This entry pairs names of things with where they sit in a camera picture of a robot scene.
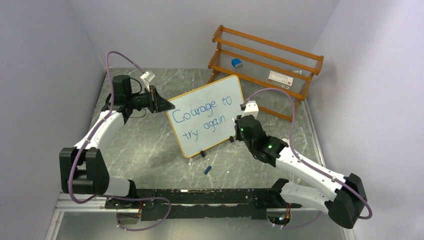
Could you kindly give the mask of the blue marker cap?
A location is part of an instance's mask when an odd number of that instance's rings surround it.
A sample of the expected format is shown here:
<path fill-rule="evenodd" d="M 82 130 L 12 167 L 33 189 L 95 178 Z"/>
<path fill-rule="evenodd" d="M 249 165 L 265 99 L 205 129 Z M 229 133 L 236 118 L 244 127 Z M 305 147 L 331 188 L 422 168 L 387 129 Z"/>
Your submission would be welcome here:
<path fill-rule="evenodd" d="M 212 169 L 211 166 L 208 166 L 205 170 L 204 170 L 204 174 L 206 175 L 210 170 Z"/>

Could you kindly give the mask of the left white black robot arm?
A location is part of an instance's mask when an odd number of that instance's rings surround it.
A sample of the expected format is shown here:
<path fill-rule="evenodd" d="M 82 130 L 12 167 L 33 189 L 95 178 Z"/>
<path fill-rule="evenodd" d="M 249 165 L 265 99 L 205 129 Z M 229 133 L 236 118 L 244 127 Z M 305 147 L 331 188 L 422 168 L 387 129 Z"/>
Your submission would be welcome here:
<path fill-rule="evenodd" d="M 112 143 L 133 111 L 144 110 L 154 114 L 175 108 L 150 84 L 154 77 L 151 71 L 144 72 L 138 80 L 138 92 L 132 91 L 132 77 L 117 75 L 112 78 L 113 93 L 107 96 L 95 125 L 77 144 L 65 147 L 59 153 L 64 193 L 118 197 L 118 201 L 126 208 L 132 208 L 138 203 L 139 194 L 134 181 L 112 177 L 101 151 Z"/>

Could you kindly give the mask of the yellow framed whiteboard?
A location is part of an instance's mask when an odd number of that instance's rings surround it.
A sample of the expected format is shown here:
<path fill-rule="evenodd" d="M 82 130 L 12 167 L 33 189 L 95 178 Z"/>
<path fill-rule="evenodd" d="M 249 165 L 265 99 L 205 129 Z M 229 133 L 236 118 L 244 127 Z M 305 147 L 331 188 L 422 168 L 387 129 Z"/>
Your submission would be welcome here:
<path fill-rule="evenodd" d="M 244 102 L 240 80 L 230 75 L 169 100 L 167 116 L 181 152 L 191 158 L 235 135 Z"/>

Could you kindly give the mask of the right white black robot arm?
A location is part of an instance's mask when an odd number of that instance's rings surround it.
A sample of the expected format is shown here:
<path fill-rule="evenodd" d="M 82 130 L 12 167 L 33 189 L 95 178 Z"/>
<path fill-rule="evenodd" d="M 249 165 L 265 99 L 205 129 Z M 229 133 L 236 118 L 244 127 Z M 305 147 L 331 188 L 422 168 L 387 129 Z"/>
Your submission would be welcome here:
<path fill-rule="evenodd" d="M 369 204 L 358 175 L 345 176 L 304 157 L 292 150 L 287 140 L 267 135 L 251 114 L 238 115 L 234 122 L 236 140 L 243 141 L 256 160 L 287 170 L 310 184 L 307 187 L 289 180 L 278 183 L 269 197 L 275 207 L 288 203 L 314 208 L 345 229 L 352 229 L 362 219 L 361 213 Z"/>

